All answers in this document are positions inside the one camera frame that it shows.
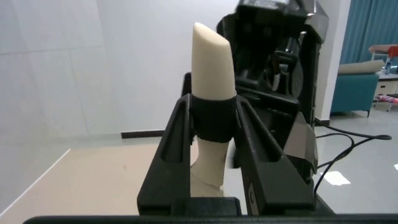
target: black cable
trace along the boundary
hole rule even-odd
[[[317,138],[324,138],[324,137],[329,137],[329,136],[345,136],[345,137],[349,138],[349,140],[351,141],[350,148],[354,148],[355,141],[354,141],[354,139],[353,139],[351,136],[349,136],[349,135],[347,135],[347,134],[342,134],[342,133],[331,133],[331,134],[324,134],[324,135],[322,135],[322,136],[317,136]],[[344,157],[347,156],[347,155],[341,155],[341,153],[340,153],[334,160],[338,161],[338,160],[344,158]],[[319,165],[319,166],[318,166],[318,169],[321,168],[321,167],[324,167],[324,166],[326,166],[326,165],[328,165],[328,164],[330,164],[331,162],[332,162],[332,161],[329,161],[329,162],[326,162],[326,163],[324,163],[324,164]]]
[[[368,141],[371,141],[371,140],[373,140],[373,139],[376,139],[376,137],[378,137],[378,136],[373,136],[373,138],[367,138],[367,139],[364,139],[364,140],[362,140],[362,141],[360,141],[360,142],[357,142],[357,143],[355,143],[353,146],[350,146],[349,148],[347,148],[346,150],[344,150],[342,153],[338,154],[332,161],[327,162],[327,163],[325,163],[325,164],[322,164],[321,167],[326,166],[326,165],[328,165],[328,166],[327,166],[327,168],[325,169],[325,171],[323,171],[323,174],[321,175],[321,177],[319,178],[317,184],[315,185],[315,188],[314,188],[314,190],[313,190],[313,193],[314,193],[315,195],[317,195],[317,190],[318,190],[318,188],[319,188],[319,185],[321,184],[321,181],[323,180],[324,176],[325,176],[326,173],[330,170],[330,168],[332,167],[332,165],[333,165],[335,162],[337,162],[337,161],[339,161],[340,159],[346,157],[356,146],[362,145],[362,144],[364,144],[364,143],[366,143],[366,142],[368,142]]]
[[[372,135],[368,135],[368,134],[361,134],[361,133],[354,133],[354,132],[351,132],[351,131],[345,131],[345,130],[341,130],[341,129],[338,129],[338,128],[334,128],[334,127],[331,127],[331,126],[322,125],[322,124],[320,124],[320,123],[319,123],[319,125],[321,125],[321,126],[323,126],[323,127],[326,127],[326,128],[328,128],[328,129],[330,129],[330,130],[333,130],[333,131],[338,131],[338,132],[340,132],[340,133],[325,134],[325,135],[322,135],[322,136],[318,136],[317,138],[324,138],[324,137],[328,137],[328,136],[342,135],[342,136],[348,137],[348,138],[351,140],[351,145],[350,145],[350,147],[348,147],[347,149],[345,149],[343,152],[341,152],[340,154],[338,154],[333,160],[331,160],[331,161],[329,161],[329,162],[326,162],[326,163],[321,164],[321,165],[318,166],[318,169],[321,168],[321,167],[324,167],[324,166],[327,166],[327,167],[326,167],[326,169],[323,171],[323,174],[320,176],[320,178],[319,178],[319,180],[318,180],[318,182],[317,182],[317,184],[315,185],[315,188],[314,188],[314,190],[313,190],[313,193],[314,193],[315,198],[316,198],[316,196],[317,196],[317,190],[318,190],[318,188],[319,188],[319,186],[320,186],[320,184],[321,184],[321,181],[323,180],[323,178],[325,177],[326,173],[330,170],[330,168],[332,167],[332,165],[333,165],[335,162],[337,162],[337,161],[339,161],[339,160],[345,158],[346,156],[348,156],[348,154],[350,154],[350,153],[352,152],[352,150],[353,150],[355,147],[357,147],[357,146],[359,146],[359,145],[362,145],[362,144],[364,144],[364,143],[366,143],[366,142],[368,142],[368,141],[372,141],[373,139],[378,139],[378,140],[391,140],[391,139],[392,139],[391,136],[386,135],[386,134],[377,135],[377,136],[372,136]],[[365,139],[354,144],[354,139],[351,138],[351,137],[348,136],[348,135],[357,136],[357,137],[362,137],[362,138],[365,138]]]
[[[345,131],[345,130],[334,128],[334,127],[331,127],[331,126],[322,125],[322,124],[320,124],[320,125],[325,127],[325,128],[328,128],[330,130],[334,130],[334,131],[337,131],[337,132],[340,132],[340,133],[349,134],[349,135],[352,135],[352,136],[357,136],[357,137],[362,137],[362,138],[374,138],[374,139],[378,139],[378,140],[391,140],[392,139],[391,136],[386,135],[386,134],[382,134],[382,135],[378,135],[378,136],[372,136],[372,135],[368,135],[368,134],[360,134],[360,133],[354,133],[354,132],[351,132],[351,131]]]

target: black elastic band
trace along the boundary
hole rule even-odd
[[[235,134],[236,98],[216,101],[191,97],[191,115],[197,136],[212,142],[229,142]]]

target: sofa cushion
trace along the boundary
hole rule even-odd
[[[349,63],[338,67],[338,74],[376,73],[385,65],[383,60],[372,60],[360,63]]]

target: white cylindrical object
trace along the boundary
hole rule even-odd
[[[231,46],[215,31],[200,23],[193,26],[192,94],[204,100],[228,100],[235,96]],[[197,139],[199,156],[191,167],[191,196],[220,197],[228,142]]]

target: curtain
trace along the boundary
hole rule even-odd
[[[370,60],[372,45],[398,44],[395,21],[398,1],[351,0],[340,64]]]

